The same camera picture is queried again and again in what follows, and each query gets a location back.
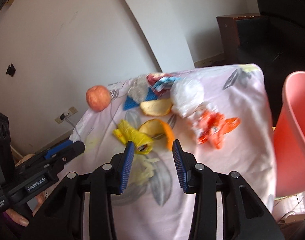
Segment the human hand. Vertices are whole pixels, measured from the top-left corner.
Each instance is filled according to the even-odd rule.
[[[20,165],[21,163],[23,163],[24,161],[30,159],[33,156],[33,154],[29,154],[26,155],[23,159],[21,159],[16,166]],[[43,192],[41,192],[40,194],[38,194],[37,196],[35,196],[36,200],[37,200],[37,206],[35,207],[35,209],[32,212],[32,216],[34,216],[36,214],[36,212],[39,210],[39,208],[41,207],[41,205],[44,203],[44,201],[46,200],[45,195]],[[28,226],[29,221],[23,217],[22,215],[18,214],[16,211],[14,211],[13,209],[9,208],[6,210],[7,215],[17,224],[22,225],[24,227]]]

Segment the finger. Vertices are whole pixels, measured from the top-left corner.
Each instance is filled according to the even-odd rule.
[[[22,215],[19,215],[16,211],[14,211],[11,208],[7,209],[6,213],[14,222],[16,222],[19,225],[26,227],[29,224],[29,221],[27,219],[25,219]]]
[[[32,212],[32,216],[34,217],[35,214],[37,213],[37,211],[39,210],[39,208],[41,207],[41,205],[45,202],[46,198],[43,192],[41,192],[40,194],[38,194],[36,197],[36,200],[38,202],[37,206],[35,207],[35,209]]]

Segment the orange plastic bag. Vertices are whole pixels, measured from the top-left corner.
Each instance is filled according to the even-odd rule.
[[[240,124],[240,118],[226,119],[225,115],[219,113],[216,107],[205,102],[200,104],[187,119],[196,136],[197,144],[209,141],[215,149],[221,149],[224,135],[233,131]]]

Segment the trash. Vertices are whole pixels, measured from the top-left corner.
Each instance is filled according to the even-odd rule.
[[[221,149],[223,135],[240,124],[240,118],[226,119],[225,115],[219,113],[213,104],[206,102],[200,104],[195,112],[187,117],[187,120],[195,134],[197,144],[209,141],[215,149]]]
[[[132,141],[136,147],[135,152],[138,154],[148,154],[152,150],[153,139],[136,130],[126,120],[120,121],[118,129],[113,130],[113,134],[124,145]]]
[[[172,107],[171,99],[158,99],[140,103],[140,108],[145,115],[163,116],[170,113]]]
[[[128,183],[134,183],[139,186],[147,184],[149,179],[155,175],[155,168],[152,163],[158,161],[160,161],[159,158],[149,159],[144,155],[135,154]]]
[[[204,101],[204,88],[199,81],[184,78],[171,87],[170,98],[174,104],[172,111],[185,118]]]
[[[132,98],[137,104],[145,101],[148,91],[149,84],[147,81],[147,77],[145,75],[141,75],[134,79],[131,88],[128,91],[128,96]]]
[[[149,85],[152,91],[157,95],[163,95],[167,90],[170,90],[174,82],[180,80],[167,73],[152,73],[147,76]]]
[[[158,99],[157,95],[155,95],[155,93],[151,90],[151,88],[149,88],[145,101],[151,101],[157,99]],[[137,106],[139,106],[139,104],[137,104],[131,97],[127,96],[126,101],[124,103],[124,110],[129,110]]]
[[[147,134],[149,137],[164,134],[167,137],[167,149],[172,151],[174,132],[166,122],[160,119],[151,119],[140,126],[139,131]]]

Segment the white wall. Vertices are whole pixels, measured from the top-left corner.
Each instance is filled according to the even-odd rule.
[[[247,13],[245,0],[169,0],[194,62],[223,53],[216,17]]]
[[[0,12],[0,111],[21,153],[69,131],[54,119],[75,106],[77,123],[89,87],[158,70],[124,0],[15,0]]]
[[[163,72],[193,69],[187,41],[168,0],[125,0]]]

